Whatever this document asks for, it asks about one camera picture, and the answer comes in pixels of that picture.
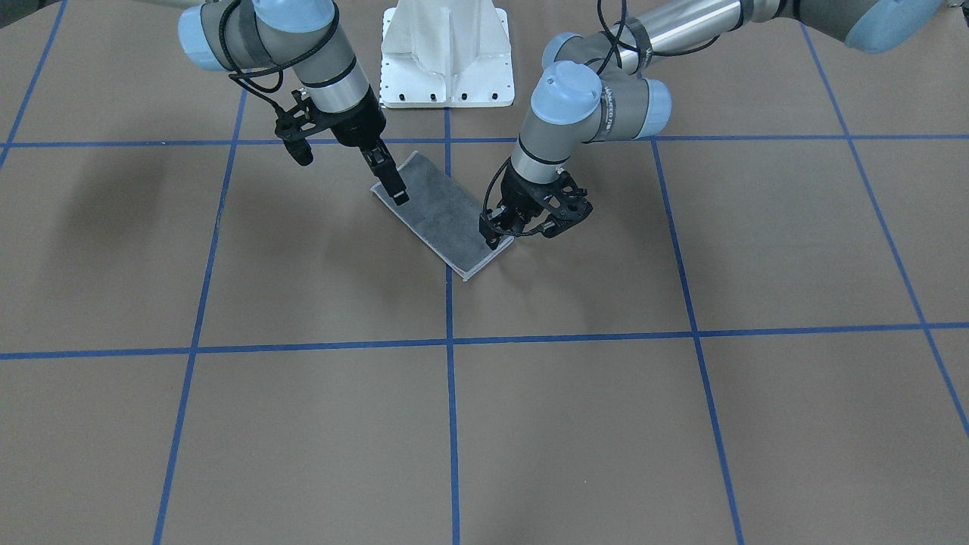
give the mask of light blue joint cap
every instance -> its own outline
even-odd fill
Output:
[[[195,6],[182,12],[178,18],[178,41],[188,58],[203,70],[225,71],[225,67],[215,58],[212,47],[202,29],[202,6]]]
[[[649,104],[646,110],[646,120],[642,123],[642,130],[635,140],[656,136],[666,128],[672,115],[672,96],[670,88],[659,80],[646,80],[649,85]]]
[[[333,0],[252,0],[256,15],[276,30],[316,32],[333,21]]]
[[[940,0],[879,0],[845,38],[845,45],[881,53],[908,40],[942,5]]]
[[[566,42],[575,37],[581,38],[581,35],[575,32],[563,32],[552,38],[548,42],[545,51],[542,52],[542,68],[545,69],[551,66],[551,63],[555,62],[555,57],[558,56],[558,52],[562,50],[562,46],[565,46]]]
[[[571,125],[599,107],[603,83],[591,68],[560,60],[542,73],[532,93],[532,112],[552,125]]]

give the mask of black cable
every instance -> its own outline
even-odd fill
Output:
[[[222,54],[225,55],[226,61],[229,62],[229,66],[234,70],[234,74],[229,74],[229,79],[232,81],[235,81],[236,84],[238,84],[246,91],[268,102],[270,105],[272,105],[273,109],[276,110],[277,113],[284,112],[285,110],[283,110],[283,108],[279,106],[279,104],[276,103],[276,101],[265,96],[265,94],[263,93],[272,94],[278,91],[280,88],[282,88],[284,70],[286,70],[287,68],[292,68],[297,64],[299,64],[300,62],[315,55],[320,51],[320,49],[322,49],[326,44],[329,43],[329,41],[336,34],[336,29],[339,26],[340,10],[339,8],[337,8],[335,4],[333,5],[333,20],[329,24],[327,33],[324,34],[323,37],[320,38],[320,41],[317,42],[316,45],[313,46],[313,48],[311,48],[309,51],[287,62],[284,62],[283,64],[273,63],[275,64],[275,66],[273,66],[272,68],[266,68],[263,70],[258,70],[256,72],[244,73],[239,68],[238,64],[235,63],[235,60],[233,59],[232,54],[229,53],[229,45],[226,42],[226,25],[229,22],[229,16],[232,14],[233,11],[235,11],[236,8],[238,8],[239,4],[241,3],[242,3],[242,0],[233,0],[232,3],[230,3],[229,6],[226,8],[226,10],[222,13],[221,18],[219,18],[219,46],[222,48]],[[278,79],[276,80],[276,84],[272,87],[263,87],[262,85],[259,85],[258,83],[253,81],[253,78],[261,78],[263,76],[271,76],[273,74],[278,75]]]
[[[629,13],[628,13],[627,7],[626,7],[626,0],[622,0],[622,18],[618,21],[619,28],[616,29],[616,32],[615,33],[613,33],[609,29],[609,26],[606,25],[606,18],[603,16],[603,2],[602,2],[602,0],[596,0],[596,12],[597,12],[597,14],[599,16],[599,24],[602,25],[603,32],[606,34],[607,38],[609,38],[609,41],[610,41],[610,51],[609,51],[609,54],[606,55],[606,59],[603,61],[602,66],[599,67],[599,70],[596,72],[596,74],[600,74],[601,75],[603,73],[603,70],[605,70],[606,65],[609,64],[609,61],[610,61],[610,59],[612,58],[612,56],[614,54],[616,56],[616,65],[619,66],[619,68],[622,68],[622,61],[619,58],[619,48],[620,47],[626,48],[626,49],[628,49],[630,51],[635,51],[636,52],[636,55],[642,56],[642,49],[640,48],[640,45],[639,44],[636,44],[635,46],[633,46],[633,45],[627,44],[627,43],[625,43],[625,42],[623,42],[622,40],[619,39],[619,37],[622,36],[622,31],[625,30],[625,28],[626,28],[626,19],[629,16]],[[686,49],[684,51],[674,51],[674,52],[653,51],[653,56],[657,56],[657,57],[678,57],[678,56],[683,56],[683,55],[689,55],[689,54],[692,54],[692,53],[696,53],[696,52],[702,51],[702,50],[704,50],[706,48],[709,48],[710,46],[712,46],[713,44],[715,44],[716,41],[719,40],[719,39],[720,39],[720,35],[714,36],[709,42],[703,44],[702,46],[699,46],[697,48],[692,48],[692,49]]]
[[[719,40],[719,39],[720,39],[720,35],[718,34],[718,35],[714,36],[709,42],[703,44],[702,46],[699,46],[698,48],[686,49],[685,51],[677,51],[675,53],[663,53],[663,52],[660,52],[660,51],[653,51],[653,56],[657,56],[657,57],[680,57],[680,56],[683,56],[683,55],[689,55],[689,54],[692,54],[692,53],[696,53],[698,51],[703,51],[706,48],[709,48],[710,46],[712,46],[713,44],[715,44],[717,42],[717,40]]]
[[[626,18],[629,16],[629,11],[626,6],[626,0],[621,0],[621,5],[622,17],[619,19],[618,32],[613,34],[606,25],[606,18],[603,16],[603,0],[596,0],[596,12],[599,15],[599,24],[602,25],[603,31],[606,33],[606,37],[609,38],[610,42],[609,53],[606,55],[606,58],[603,59],[603,63],[599,66],[599,70],[596,71],[597,76],[602,75],[603,71],[606,70],[606,66],[609,65],[609,61],[612,60],[613,55],[615,55],[616,66],[622,68],[622,57],[619,53],[619,37],[622,36],[622,31],[626,29]],[[633,49],[625,45],[623,45],[623,47],[626,49]]]
[[[484,204],[482,205],[482,219],[487,222],[488,226],[491,228],[491,231],[494,231],[498,235],[505,235],[507,237],[515,237],[515,238],[533,237],[545,230],[545,228],[543,227],[544,224],[539,225],[535,229],[532,229],[531,231],[527,231],[525,233],[515,233],[514,231],[508,231],[507,229],[502,229],[501,227],[498,227],[498,225],[494,223],[494,221],[488,219],[487,217],[487,202],[488,202],[488,199],[491,197],[491,188],[493,188],[495,182],[498,181],[498,177],[500,177],[502,173],[508,170],[508,167],[510,167],[511,165],[512,165],[512,158],[509,157],[508,159],[505,159],[505,162],[502,163],[501,167],[498,168],[498,172],[494,173],[494,177],[491,179],[491,183],[487,185],[487,189],[484,192]]]

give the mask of gray towel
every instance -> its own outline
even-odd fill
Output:
[[[410,201],[396,206],[381,184],[370,188],[380,200],[467,282],[514,240],[491,250],[478,233],[481,204],[434,163],[416,151],[399,168]]]

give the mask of blue tape line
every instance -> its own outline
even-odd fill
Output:
[[[928,324],[929,329],[933,330],[965,330],[969,329],[969,322],[942,322]]]
[[[326,142],[319,141],[319,140],[314,140],[314,141],[312,141],[312,143],[313,144],[325,144]],[[270,139],[251,140],[250,139],[250,140],[240,140],[236,144],[238,144],[238,145],[282,145],[283,144],[283,141],[281,141],[279,139],[275,139],[275,140],[270,140]]]
[[[660,332],[660,333],[616,333],[597,335],[543,335],[520,337],[459,337],[454,340],[455,345],[479,344],[525,344],[534,342],[598,342],[604,340],[646,340],[659,338],[690,338],[691,332]]]
[[[852,140],[969,140],[969,135],[851,135]]]
[[[845,140],[845,137],[843,135],[683,135],[654,136],[640,139],[641,142],[721,142],[761,140]]]
[[[880,324],[871,326],[830,326],[814,328],[764,328],[750,330],[709,330],[697,332],[700,337],[774,337],[783,335],[826,335],[843,333],[877,333],[921,331],[921,324]]]
[[[724,447],[723,435],[720,432],[720,418],[717,416],[716,403],[713,400],[713,389],[710,386],[709,374],[706,370],[706,357],[703,355],[703,344],[697,328],[697,315],[693,308],[693,298],[690,296],[690,285],[686,279],[686,268],[683,265],[683,254],[679,247],[679,237],[676,234],[676,222],[673,220],[672,206],[670,205],[670,192],[667,190],[666,175],[663,172],[663,160],[660,158],[660,148],[653,142],[653,159],[656,161],[656,175],[660,181],[660,190],[663,192],[663,207],[666,209],[667,219],[670,224],[670,238],[672,239],[673,253],[676,255],[676,268],[679,270],[679,281],[683,290],[683,300],[686,303],[686,314],[690,320],[691,337],[693,345],[697,351],[697,361],[700,365],[700,377],[703,380],[703,393],[706,396],[706,409],[710,414],[710,426],[713,428],[713,439],[717,445],[717,456],[720,459],[720,472],[723,474],[724,490],[727,492],[727,502],[730,504],[731,519],[734,522],[734,534],[737,545],[744,545],[743,528],[740,524],[740,514],[736,507],[736,497],[734,494],[734,480],[730,475],[730,465],[727,463],[727,450]]]
[[[184,356],[185,348],[120,348],[116,350],[63,350],[48,352],[11,352],[0,354],[0,361],[65,360],[71,358],[121,358],[126,356]]]
[[[969,437],[969,418],[966,417],[965,409],[962,407],[962,402],[959,399],[958,392],[955,391],[955,386],[953,385],[952,379],[949,376],[949,370],[946,369],[946,364],[942,361],[942,355],[939,353],[938,347],[935,344],[935,338],[932,336],[932,330],[928,327],[927,320],[925,320],[922,305],[919,303],[919,298],[916,296],[915,288],[912,285],[908,272],[905,270],[904,263],[902,263],[902,257],[901,253],[898,251],[898,246],[895,245],[894,238],[891,236],[888,221],[886,221],[885,215],[882,213],[882,208],[878,204],[878,199],[875,196],[875,191],[871,185],[871,180],[868,178],[868,173],[864,168],[864,164],[861,162],[861,156],[858,153],[858,148],[855,146],[855,140],[852,137],[851,132],[848,130],[848,124],[845,122],[844,115],[841,113],[841,108],[838,106],[838,101],[834,96],[834,91],[831,88],[828,75],[825,73],[825,68],[821,64],[821,57],[818,56],[818,51],[814,48],[814,42],[811,41],[811,36],[807,32],[807,27],[802,24],[800,26],[800,30],[804,35],[804,40],[807,42],[808,48],[811,50],[811,56],[814,58],[814,64],[818,69],[818,74],[821,75],[821,80],[824,82],[825,89],[828,91],[828,97],[831,100],[831,104],[834,106],[834,112],[838,116],[838,122],[841,123],[841,129],[845,133],[848,146],[851,148],[852,156],[855,158],[855,164],[858,166],[859,174],[861,174],[861,181],[864,183],[864,189],[868,194],[868,199],[871,201],[871,206],[875,209],[875,215],[878,217],[878,222],[882,226],[882,233],[885,235],[885,239],[889,243],[891,255],[895,260],[895,264],[898,266],[898,272],[902,276],[905,289],[908,291],[909,299],[912,301],[912,307],[915,309],[916,315],[919,317],[919,323],[922,326],[925,339],[928,341],[929,348],[932,351],[932,357],[935,358],[935,365],[942,374],[943,382],[946,385],[946,389],[949,391],[950,398],[953,400],[955,413],[958,415],[959,421],[962,423],[962,429],[965,432],[966,437]]]
[[[931,330],[969,330],[969,322],[940,322],[926,326]],[[878,333],[921,331],[922,324],[873,324],[866,326],[828,326],[805,328],[763,328],[747,330],[699,330],[697,336],[706,337],[779,337],[793,335],[837,335],[850,333]],[[293,344],[240,344],[200,346],[197,354],[248,354],[261,352],[303,352],[326,350],[361,350],[381,348],[409,348],[416,346],[473,346],[485,344],[528,344],[539,342],[608,342],[613,340],[657,340],[664,338],[691,338],[693,332],[650,332],[591,335],[547,335],[518,337],[455,337],[416,338],[402,340],[361,340],[341,342],[305,342]],[[123,356],[187,355],[190,347],[172,348],[119,348],[111,350],[64,350],[44,352],[0,353],[0,361],[47,360],[71,358],[110,358]]]
[[[192,375],[195,372],[195,360],[199,349],[199,339],[202,336],[202,323],[205,318],[205,305],[208,302],[208,288],[212,280],[212,269],[215,266],[215,252],[219,245],[219,227],[222,222],[222,212],[226,207],[226,195],[229,193],[229,182],[233,175],[233,163],[235,161],[235,150],[239,138],[239,131],[242,128],[242,115],[245,112],[245,91],[239,95],[238,111],[235,114],[235,128],[233,130],[233,143],[229,148],[229,158],[226,161],[226,172],[222,179],[222,191],[219,194],[219,208],[215,212],[215,226],[212,228],[212,241],[208,248],[208,260],[205,264],[205,277],[202,284],[202,293],[199,296],[199,309],[196,312],[195,328],[192,333],[192,346],[188,356],[188,363],[185,365],[185,378],[182,382],[181,396],[178,400],[178,414],[175,417],[175,429],[172,433],[172,449],[169,452],[169,463],[165,470],[165,484],[162,486],[162,498],[158,505],[158,518],[155,521],[155,533],[152,545],[161,545],[162,533],[165,530],[165,517],[168,513],[169,498],[172,495],[172,481],[174,480],[175,464],[178,461],[178,445],[181,443],[182,426],[185,423],[185,411],[188,407],[188,396],[192,388]]]
[[[452,138],[452,144],[514,144],[518,138]]]
[[[387,144],[444,144],[443,138],[384,138]]]
[[[444,174],[451,175],[451,109],[444,108]],[[461,543],[460,473],[457,458],[457,391],[454,382],[453,271],[444,266],[445,332],[448,350],[448,428],[451,441],[451,542]]]
[[[448,331],[448,428],[451,439],[451,539],[461,543],[460,471],[457,457],[457,391],[454,380],[453,271],[445,266],[445,306]]]
[[[0,169],[7,162],[7,155],[10,153],[14,138],[16,138],[16,131],[20,128],[23,115],[27,113],[27,105],[30,103],[30,98],[34,95],[37,80],[41,78],[41,71],[43,71],[44,65],[47,63],[47,56],[50,55],[50,49],[54,45],[54,39],[57,38],[57,30],[60,29],[60,22],[64,18],[64,11],[67,10],[67,4],[68,0],[64,0],[57,9],[57,17],[54,18],[54,23],[50,27],[50,36],[47,37],[47,44],[44,46],[44,52],[41,53],[41,60],[37,62],[37,68],[34,69],[34,76],[30,79],[30,84],[27,85],[27,92],[23,94],[23,100],[20,101],[20,109],[16,111],[14,126],[11,127],[10,134],[7,135],[7,145],[0,151]]]
[[[451,109],[444,108],[444,174],[451,175]]]
[[[309,352],[317,350],[361,350],[373,348],[409,348],[414,346],[444,346],[443,338],[408,340],[375,340],[349,342],[305,342],[294,344],[247,344],[227,346],[200,346],[199,354],[250,354],[258,352]]]
[[[178,459],[178,446],[181,443],[182,425],[185,423],[185,408],[188,406],[188,393],[192,387],[192,374],[195,372],[195,353],[188,356],[185,366],[185,378],[182,379],[181,396],[178,398],[178,413],[175,416],[175,429],[172,433],[172,447],[169,450],[169,463],[165,468],[165,484],[162,485],[162,499],[158,505],[158,518],[155,519],[155,533],[152,545],[161,545],[162,531],[165,529],[165,516],[169,510],[169,498],[172,496],[172,480],[175,475],[175,461]]]

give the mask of grid line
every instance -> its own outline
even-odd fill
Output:
[[[444,174],[451,176],[451,109],[444,108]],[[448,350],[448,429],[451,441],[451,542],[461,545],[460,474],[457,458],[457,386],[454,378],[453,270],[444,266],[445,330]]]
[[[690,296],[690,284],[686,277],[683,254],[679,247],[679,237],[676,235],[676,222],[673,220],[670,192],[667,189],[666,176],[663,173],[663,159],[660,157],[659,145],[656,142],[653,142],[651,145],[653,159],[656,162],[656,175],[659,178],[660,190],[663,193],[663,207],[666,209],[667,220],[670,224],[670,238],[672,240],[673,253],[676,256],[676,268],[679,271],[679,281],[683,290],[683,301],[686,304],[687,317],[690,319],[690,337],[693,339],[693,346],[697,351],[697,362],[700,366],[700,377],[703,381],[703,393],[706,397],[706,409],[710,414],[710,426],[713,428],[713,439],[717,447],[717,456],[720,459],[720,472],[723,474],[724,490],[727,493],[731,520],[734,523],[736,543],[737,545],[744,545],[743,527],[740,523],[740,514],[736,507],[734,481],[730,475],[730,465],[727,462],[727,450],[724,447],[723,434],[720,431],[720,418],[717,416],[717,407],[713,399],[713,389],[710,385],[709,373],[706,370],[706,357],[703,355],[700,329],[697,327],[697,314],[693,308],[693,298]]]
[[[811,50],[811,56],[814,59],[815,66],[818,69],[818,74],[821,76],[821,80],[825,84],[825,89],[828,91],[828,97],[831,100],[831,105],[834,107],[834,112],[837,114],[838,122],[841,123],[841,129],[844,131],[848,146],[851,148],[852,155],[855,158],[855,164],[858,166],[861,181],[864,184],[864,189],[868,194],[869,201],[871,201],[871,206],[875,210],[875,215],[878,217],[878,222],[882,227],[882,233],[885,235],[885,239],[889,244],[891,255],[895,260],[895,264],[898,266],[898,272],[901,274],[902,281],[905,283],[905,289],[908,291],[909,298],[912,301],[912,307],[915,309],[916,315],[919,317],[919,324],[922,326],[925,339],[928,341],[928,346],[932,351],[932,357],[935,358],[935,365],[939,369],[939,373],[942,375],[943,382],[946,385],[946,389],[949,391],[950,398],[952,398],[955,413],[962,424],[962,429],[965,432],[966,437],[969,437],[969,419],[966,418],[965,410],[962,408],[962,402],[959,400],[958,393],[955,391],[955,386],[953,385],[953,380],[949,375],[949,370],[946,369],[946,364],[942,360],[942,354],[939,352],[939,348],[935,344],[935,338],[932,335],[932,330],[928,327],[928,322],[925,319],[924,312],[922,311],[922,305],[919,303],[919,298],[915,293],[915,287],[912,285],[912,280],[905,269],[905,264],[902,262],[901,253],[898,251],[898,246],[895,244],[894,238],[891,235],[891,229],[889,229],[888,221],[885,219],[885,215],[882,213],[882,209],[878,204],[878,198],[875,196],[875,190],[871,185],[871,180],[868,178],[868,173],[864,168],[864,163],[861,161],[858,148],[855,146],[855,139],[852,136],[851,131],[848,129],[848,123],[845,121],[844,115],[841,112],[841,107],[838,106],[837,98],[834,96],[834,90],[831,87],[830,81],[828,80],[828,75],[825,73],[825,68],[821,63],[821,57],[818,55],[818,51],[814,47],[814,42],[811,41],[811,36],[807,32],[807,27],[802,24],[800,26],[800,30],[804,35],[804,40],[807,42],[808,48]]]
[[[41,58],[37,61],[34,76],[27,85],[27,90],[23,94],[23,100],[20,101],[20,108],[16,111],[14,125],[10,128],[10,134],[7,135],[7,143],[4,145],[3,150],[0,151],[0,169],[3,169],[4,163],[7,162],[7,155],[10,153],[14,138],[16,138],[16,131],[20,128],[23,115],[27,113],[27,105],[30,104],[30,99],[34,94],[34,87],[37,86],[37,80],[41,78],[41,72],[47,63],[47,56],[50,55],[50,49],[53,48],[54,40],[57,38],[57,31],[60,29],[61,19],[64,18],[64,11],[67,10],[67,4],[68,0],[63,0],[57,9],[57,17],[54,18],[54,23],[50,27],[50,35],[47,37],[47,43],[44,45],[44,52],[41,53]]]
[[[925,324],[930,330],[959,331],[969,330],[969,322],[939,322]],[[708,337],[781,337],[804,335],[843,335],[852,333],[890,333],[922,331],[922,324],[872,324],[866,326],[819,326],[804,328],[761,328],[747,330],[698,330],[700,338]],[[199,346],[197,354],[248,354],[263,352],[310,352],[328,350],[364,350],[381,348],[412,348],[416,346],[476,346],[486,344],[527,344],[538,342],[610,342],[621,340],[659,340],[665,338],[691,338],[692,331],[613,333],[585,335],[545,335],[515,337],[454,337],[415,338],[400,340],[355,340],[335,342],[304,342],[287,344],[227,344]],[[105,350],[48,350],[34,352],[0,353],[2,361],[80,359],[80,358],[118,358],[129,356],[168,356],[188,355],[190,346],[159,348],[116,348]]]
[[[162,533],[165,530],[165,517],[168,514],[169,498],[172,494],[175,464],[178,460],[178,446],[181,443],[182,425],[185,423],[185,411],[188,407],[189,393],[192,388],[192,376],[195,372],[196,356],[199,354],[199,340],[202,337],[202,324],[205,318],[205,306],[208,302],[208,288],[212,280],[212,269],[215,266],[215,253],[219,245],[219,228],[222,223],[222,212],[226,207],[226,196],[229,193],[229,183],[233,176],[233,164],[239,131],[242,128],[242,116],[245,112],[246,91],[240,91],[238,111],[235,115],[233,129],[233,144],[229,148],[226,160],[226,172],[222,179],[222,190],[219,194],[219,207],[215,212],[215,226],[212,228],[212,240],[208,248],[208,260],[205,264],[205,276],[202,283],[202,293],[199,295],[199,309],[196,313],[195,328],[192,333],[192,345],[189,347],[188,363],[185,365],[185,378],[182,382],[181,396],[178,400],[178,412],[175,416],[174,432],[172,433],[172,448],[169,452],[169,462],[165,470],[165,483],[162,486],[162,497],[158,505],[158,518],[155,521],[155,532],[152,545],[161,545]]]

